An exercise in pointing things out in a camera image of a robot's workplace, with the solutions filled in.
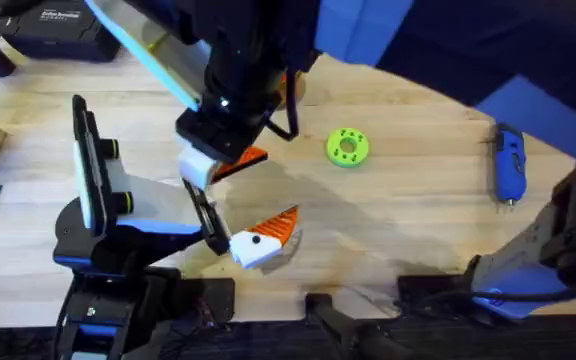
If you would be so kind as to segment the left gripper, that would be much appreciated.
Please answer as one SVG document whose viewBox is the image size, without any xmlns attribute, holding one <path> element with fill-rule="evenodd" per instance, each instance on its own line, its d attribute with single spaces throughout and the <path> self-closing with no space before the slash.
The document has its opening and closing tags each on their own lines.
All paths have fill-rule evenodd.
<svg viewBox="0 0 576 360">
<path fill-rule="evenodd" d="M 119 160 L 108 161 L 106 166 L 111 188 L 129 192 L 133 199 L 133 211 L 120 215 L 117 224 L 134 228 L 163 246 L 181 251 L 205 242 L 215 254 L 229 251 L 243 269 L 257 270 L 278 270 L 299 250 L 298 205 L 230 237 L 216 202 L 202 191 L 212 183 L 219 162 L 192 146 L 184 147 L 178 156 L 179 173 L 186 180 L 179 185 L 130 175 Z"/>
</svg>

